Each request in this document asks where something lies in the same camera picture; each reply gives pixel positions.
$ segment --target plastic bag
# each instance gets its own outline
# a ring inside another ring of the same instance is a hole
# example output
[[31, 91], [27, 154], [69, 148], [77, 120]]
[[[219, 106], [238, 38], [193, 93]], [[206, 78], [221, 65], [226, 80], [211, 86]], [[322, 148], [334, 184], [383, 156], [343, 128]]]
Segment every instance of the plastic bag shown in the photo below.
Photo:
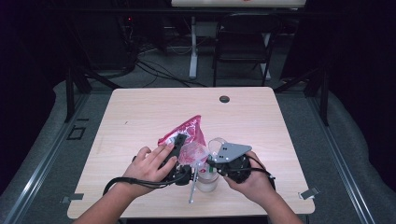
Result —
[[204, 134], [201, 131], [201, 116], [197, 115], [185, 121], [172, 132], [158, 140], [158, 145], [174, 143], [178, 134], [187, 135], [186, 141], [180, 150], [178, 162], [182, 165], [196, 166], [204, 163], [209, 155], [206, 148]]

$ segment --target hand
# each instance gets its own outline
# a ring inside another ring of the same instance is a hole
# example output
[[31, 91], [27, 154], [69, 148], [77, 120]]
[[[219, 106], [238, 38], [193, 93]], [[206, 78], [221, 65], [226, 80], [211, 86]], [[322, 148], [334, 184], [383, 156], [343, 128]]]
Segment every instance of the hand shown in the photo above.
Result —
[[[128, 166], [124, 177], [133, 177], [139, 180], [159, 182], [163, 180], [177, 162], [177, 157], [172, 157], [164, 167], [158, 169], [161, 163], [166, 159], [173, 149], [173, 145], [158, 146], [153, 151], [148, 147], [142, 147], [136, 155], [136, 158]], [[153, 189], [132, 184], [129, 186], [134, 198], [147, 194]]]
[[[247, 152], [247, 155], [256, 159], [257, 161], [260, 161], [256, 153], [253, 151]], [[262, 167], [257, 162], [252, 159], [249, 160], [251, 167], [262, 169]], [[245, 182], [240, 184], [235, 183], [227, 176], [224, 176], [224, 179], [227, 181], [231, 189], [241, 192], [248, 199], [254, 203], [260, 204], [261, 206], [263, 202], [268, 201], [267, 196], [276, 194], [271, 186], [270, 181], [268, 180], [268, 176], [262, 172], [252, 171], [250, 177]]]

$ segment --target tabletop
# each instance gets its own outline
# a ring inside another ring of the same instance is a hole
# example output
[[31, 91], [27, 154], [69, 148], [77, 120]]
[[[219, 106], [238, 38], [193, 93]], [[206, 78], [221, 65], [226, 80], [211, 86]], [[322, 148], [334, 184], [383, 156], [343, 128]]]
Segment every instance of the tabletop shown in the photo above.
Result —
[[304, 7], [306, 0], [172, 0], [173, 7]]
[[[229, 97], [222, 103], [220, 96]], [[176, 126], [201, 116], [206, 143], [216, 137], [252, 146], [276, 177], [276, 191], [296, 214], [311, 214], [312, 199], [299, 192], [308, 186], [272, 89], [162, 88], [118, 89], [108, 102], [68, 216], [79, 217], [102, 196], [107, 182], [121, 176], [141, 147], [155, 148]], [[211, 192], [196, 190], [189, 203], [191, 182], [171, 185], [137, 198], [121, 217], [229, 217], [266, 215], [257, 204], [230, 189], [221, 177]]]

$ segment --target person's right hand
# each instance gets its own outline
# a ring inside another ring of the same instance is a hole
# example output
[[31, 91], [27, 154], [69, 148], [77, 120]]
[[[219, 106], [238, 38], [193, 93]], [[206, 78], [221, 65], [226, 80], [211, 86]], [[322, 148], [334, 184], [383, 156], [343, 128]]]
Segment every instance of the person's right hand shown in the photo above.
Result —
[[[253, 151], [247, 152], [249, 157], [260, 161], [257, 157], [256, 153]], [[262, 169], [262, 167], [252, 159], [250, 160], [251, 167]], [[231, 189], [237, 190], [244, 194], [248, 199], [253, 201], [254, 203], [258, 203], [263, 206], [263, 203], [266, 203], [270, 200], [270, 196], [274, 196], [276, 194], [275, 190], [272, 188], [270, 181], [266, 174], [262, 172], [252, 171], [250, 177], [243, 183], [237, 184], [231, 178], [224, 176], [225, 181], [227, 181], [228, 185]]]

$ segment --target metal stand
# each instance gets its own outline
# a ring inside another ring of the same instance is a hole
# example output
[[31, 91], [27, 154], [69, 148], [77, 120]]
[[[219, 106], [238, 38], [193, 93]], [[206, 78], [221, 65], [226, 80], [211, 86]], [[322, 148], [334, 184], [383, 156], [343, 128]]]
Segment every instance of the metal stand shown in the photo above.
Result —
[[[270, 40], [270, 34], [264, 34], [263, 36], [262, 36], [262, 38], [264, 38], [264, 44], [265, 44], [265, 46], [267, 46], [268, 45], [268, 41]], [[268, 68], [268, 71], [267, 71], [267, 75], [265, 75], [264, 74], [264, 71], [265, 71], [265, 67], [267, 66], [267, 64], [266, 63], [261, 63], [260, 64], [260, 69], [262, 70], [262, 75], [263, 76], [266, 76], [265, 77], [265, 80], [266, 81], [270, 81], [271, 80], [271, 75], [270, 75], [270, 69]]]
[[120, 88], [119, 85], [109, 81], [105, 77], [101, 77], [99, 74], [93, 72], [91, 69], [84, 67], [74, 67], [69, 69], [66, 74], [66, 101], [67, 101], [67, 115], [64, 122], [68, 122], [75, 113], [75, 98], [74, 98], [74, 84], [78, 90], [83, 94], [88, 94], [92, 90], [92, 86], [88, 82], [85, 75], [92, 77], [104, 85], [108, 86], [110, 89], [115, 90]]
[[197, 36], [195, 33], [196, 22], [195, 17], [191, 17], [191, 62], [190, 62], [190, 78], [197, 78], [197, 63], [198, 63], [198, 54], [197, 54]]
[[327, 108], [329, 101], [329, 71], [333, 62], [337, 57], [339, 57], [342, 49], [344, 48], [345, 39], [343, 36], [347, 35], [347, 28], [351, 27], [349, 24], [349, 18], [343, 18], [343, 20], [340, 20], [338, 29], [336, 32], [334, 32], [328, 50], [324, 53], [324, 57], [318, 68], [300, 77], [296, 77], [288, 83], [274, 89], [274, 92], [282, 92], [299, 83], [300, 81], [309, 79], [309, 82], [304, 89], [304, 95], [306, 97], [315, 97], [318, 90], [321, 89], [319, 114], [326, 126], [329, 126], [329, 122], [327, 120]]

